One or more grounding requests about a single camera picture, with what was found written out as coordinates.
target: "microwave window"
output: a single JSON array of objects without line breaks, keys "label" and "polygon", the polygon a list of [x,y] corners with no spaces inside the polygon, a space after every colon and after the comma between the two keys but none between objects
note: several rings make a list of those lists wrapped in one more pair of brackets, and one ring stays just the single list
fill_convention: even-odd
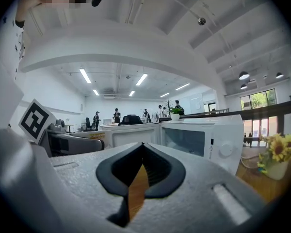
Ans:
[{"label": "microwave window", "polygon": [[204,156],[205,132],[164,128],[164,141],[167,147]]}]

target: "flower pot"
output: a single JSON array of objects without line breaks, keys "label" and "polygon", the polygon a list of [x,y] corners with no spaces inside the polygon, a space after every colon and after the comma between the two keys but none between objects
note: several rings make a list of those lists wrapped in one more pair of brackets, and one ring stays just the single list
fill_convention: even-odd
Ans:
[{"label": "flower pot", "polygon": [[171,117],[172,120],[178,121],[180,119],[180,114],[173,114],[173,113],[171,113],[170,114],[170,117]]},{"label": "flower pot", "polygon": [[276,163],[269,168],[267,168],[266,176],[272,178],[273,180],[281,180],[287,171],[288,168],[288,161],[282,163]]}]

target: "potted plant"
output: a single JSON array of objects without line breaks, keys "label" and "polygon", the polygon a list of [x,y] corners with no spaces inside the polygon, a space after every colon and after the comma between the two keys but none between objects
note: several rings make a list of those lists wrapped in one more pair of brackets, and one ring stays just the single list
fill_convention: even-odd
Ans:
[{"label": "potted plant", "polygon": [[181,111],[182,109],[181,108],[173,108],[173,107],[170,107],[170,110],[169,110],[169,113],[170,113],[170,117],[172,120],[179,120],[180,119],[180,114],[179,112]]},{"label": "potted plant", "polygon": [[274,180],[281,180],[291,159],[291,134],[280,136],[260,137],[268,143],[268,149],[259,154],[259,171]]},{"label": "potted plant", "polygon": [[166,102],[166,105],[167,105],[168,111],[169,111],[169,113],[170,113],[170,108],[171,108],[172,104],[170,104],[170,100],[167,100],[167,101],[165,101],[165,102]]}]

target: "microwave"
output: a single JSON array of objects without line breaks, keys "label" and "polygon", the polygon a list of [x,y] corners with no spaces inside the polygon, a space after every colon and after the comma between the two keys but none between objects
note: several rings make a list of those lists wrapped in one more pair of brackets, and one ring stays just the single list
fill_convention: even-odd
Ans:
[{"label": "microwave", "polygon": [[240,115],[104,126],[102,130],[108,131],[111,148],[133,142],[159,144],[201,156],[234,175],[243,149]]}]

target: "white ceiling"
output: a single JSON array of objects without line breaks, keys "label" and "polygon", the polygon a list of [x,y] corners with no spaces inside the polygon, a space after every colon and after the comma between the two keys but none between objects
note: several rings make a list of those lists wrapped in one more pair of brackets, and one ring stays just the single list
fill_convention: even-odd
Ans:
[{"label": "white ceiling", "polygon": [[[200,26],[198,17],[204,17],[206,24]],[[238,85],[235,81],[243,70],[251,76],[268,75],[267,84],[276,81],[278,71],[287,77],[291,70],[291,33],[269,0],[103,0],[96,8],[90,3],[81,4],[80,8],[41,6],[34,8],[26,19],[25,44],[30,45],[53,28],[106,19],[167,35],[202,53],[226,84]],[[56,67],[86,95],[91,90],[83,86],[80,66],[96,80],[98,90],[114,93],[129,93],[143,73],[143,67],[116,63],[68,63]],[[138,92],[140,98],[154,98],[153,94],[157,97],[177,85],[193,83],[162,71],[144,69],[149,77],[140,87],[143,91]]]},{"label": "white ceiling", "polygon": [[[84,95],[93,96],[96,89],[100,96],[115,95],[117,98],[129,98],[132,90],[135,94],[132,99],[160,99],[165,93],[175,95],[198,83],[172,73],[133,65],[118,63],[83,62],[68,63],[53,66],[59,73],[68,79]],[[87,83],[80,73],[84,68],[92,83]],[[147,78],[136,86],[141,76],[146,73]],[[176,88],[190,83],[189,86],[176,91]]]}]

